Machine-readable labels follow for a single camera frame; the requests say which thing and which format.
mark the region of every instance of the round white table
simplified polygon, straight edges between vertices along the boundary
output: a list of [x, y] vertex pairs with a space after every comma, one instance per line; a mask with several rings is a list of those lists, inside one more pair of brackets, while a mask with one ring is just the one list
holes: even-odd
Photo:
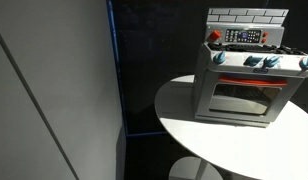
[[194, 76], [169, 81], [155, 98], [157, 116], [169, 134], [203, 160], [256, 179], [308, 179], [308, 114], [288, 102], [267, 128], [194, 119]]

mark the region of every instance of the oven handle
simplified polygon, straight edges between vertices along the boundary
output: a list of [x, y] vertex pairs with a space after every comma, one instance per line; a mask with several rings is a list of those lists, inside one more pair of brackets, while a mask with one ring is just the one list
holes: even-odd
[[227, 82], [227, 83], [242, 84], [242, 85], [255, 85], [255, 86], [286, 86], [287, 85], [287, 81], [239, 79], [239, 78], [232, 78], [232, 77], [226, 77], [226, 76], [221, 76], [219, 80], [222, 82]]

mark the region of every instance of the stovetop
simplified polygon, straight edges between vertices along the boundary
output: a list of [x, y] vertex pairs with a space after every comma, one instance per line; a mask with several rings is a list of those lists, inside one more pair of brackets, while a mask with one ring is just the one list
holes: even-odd
[[290, 55], [306, 55], [304, 52], [299, 51], [296, 48], [288, 48], [281, 45], [277, 46], [268, 46], [268, 45], [242, 45], [242, 44], [228, 44], [222, 45], [221, 43], [208, 44], [211, 50], [215, 51], [231, 51], [231, 52], [254, 52], [254, 53], [272, 53], [272, 54], [290, 54]]

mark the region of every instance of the oven window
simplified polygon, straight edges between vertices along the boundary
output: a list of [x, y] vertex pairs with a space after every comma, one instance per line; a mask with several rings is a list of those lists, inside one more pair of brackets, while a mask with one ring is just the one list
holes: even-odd
[[280, 90], [277, 87], [218, 84], [209, 109], [227, 113], [264, 115]]

